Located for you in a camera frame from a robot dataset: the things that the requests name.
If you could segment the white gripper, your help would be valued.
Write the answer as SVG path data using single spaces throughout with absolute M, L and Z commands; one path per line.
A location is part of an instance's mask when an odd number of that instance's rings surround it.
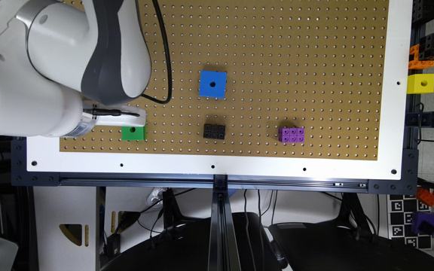
M 132 105 L 89 104 L 84 106 L 83 112 L 95 119 L 97 126 L 143 127 L 146 125 L 146 111 Z

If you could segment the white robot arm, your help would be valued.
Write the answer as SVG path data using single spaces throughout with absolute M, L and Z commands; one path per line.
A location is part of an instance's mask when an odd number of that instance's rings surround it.
M 0 135 L 144 126 L 150 76 L 136 0 L 0 1 Z

